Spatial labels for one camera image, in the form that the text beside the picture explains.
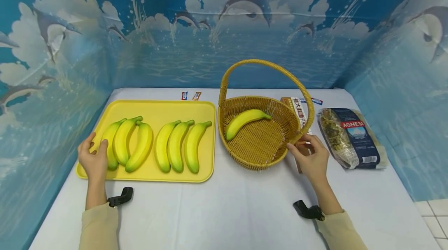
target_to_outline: dolphin wallpaper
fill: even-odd
[[[247,58],[345,88],[413,200],[448,198],[448,0],[0,0],[0,248],[27,249],[109,94]],[[294,88],[244,66],[234,88]]]

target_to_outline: black device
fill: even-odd
[[[128,202],[132,199],[132,195],[134,193],[134,188],[132,187],[124,187],[121,192],[121,196],[108,198],[109,206],[114,208],[115,206],[119,206],[123,203]]]
[[[322,210],[317,205],[313,205],[310,208],[308,208],[306,204],[303,202],[303,200],[298,200],[294,202],[292,206],[294,206],[294,209],[297,211],[297,214],[300,217],[307,219],[317,219],[319,221],[322,221],[324,219]]]

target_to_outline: yellow banana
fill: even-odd
[[[251,109],[238,114],[227,126],[225,139],[227,141],[232,140],[245,124],[261,119],[271,120],[272,117],[259,109]]]
[[[199,172],[198,146],[211,121],[195,124],[185,137],[184,157],[188,169],[192,173]]]
[[[171,167],[177,173],[184,170],[184,162],[182,161],[182,142],[188,132],[188,128],[194,124],[194,120],[189,120],[178,124],[171,132],[168,139],[168,161]]]
[[[154,155],[156,156],[156,163],[160,171],[168,173],[171,170],[171,165],[168,161],[168,139],[173,129],[180,123],[180,120],[172,123],[167,123],[163,126],[159,133],[157,133],[156,143],[154,144]]]
[[[151,151],[153,138],[151,127],[149,124],[142,123],[141,121],[137,121],[136,125],[138,126],[137,147],[124,168],[127,173],[135,171],[137,168],[141,167]]]
[[[126,166],[129,160],[129,139],[135,129],[136,122],[143,120],[142,116],[138,116],[129,120],[124,121],[115,133],[115,138],[113,140],[113,147],[115,150],[115,155],[117,156],[118,162]]]
[[[104,139],[107,139],[109,144],[107,145],[107,168],[108,170],[116,170],[118,168],[118,161],[117,156],[113,149],[113,138],[115,137],[115,133],[117,133],[118,128],[120,125],[126,121],[127,119],[124,118],[123,120],[120,120],[115,123],[111,123],[106,130],[104,130],[103,136],[101,137],[101,141]]]

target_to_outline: hand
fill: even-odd
[[[328,153],[321,140],[315,135],[304,135],[300,141],[307,141],[310,144],[286,144],[289,152],[292,153],[298,164],[299,173],[306,175],[310,183],[315,186],[321,183],[327,183],[327,164]],[[310,149],[311,155],[303,155],[298,148]]]
[[[98,152],[94,150],[89,152],[94,143],[92,142],[96,133],[92,132],[85,141],[78,146],[78,160],[84,170],[86,171],[87,178],[91,180],[106,180],[107,173],[107,140],[104,139]]]

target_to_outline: table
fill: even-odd
[[[123,88],[114,90],[114,100],[180,100],[188,91],[191,100],[218,107],[219,89]],[[358,109],[345,90],[310,90],[322,107]],[[227,97],[301,96],[298,90],[229,89]],[[311,128],[322,138],[317,122]],[[87,181],[71,170],[45,221],[32,250],[75,250],[79,246],[81,214]],[[342,207],[370,250],[439,250],[415,204],[392,166],[384,171],[344,170],[333,158],[328,178]],[[315,222],[299,217],[292,203],[303,199],[317,203],[306,178],[298,174],[294,158],[266,171],[247,171],[233,161],[216,133],[215,171],[201,184],[108,181],[109,197],[126,186],[135,189],[133,200],[119,208],[121,249],[179,250],[319,250],[325,243]]]

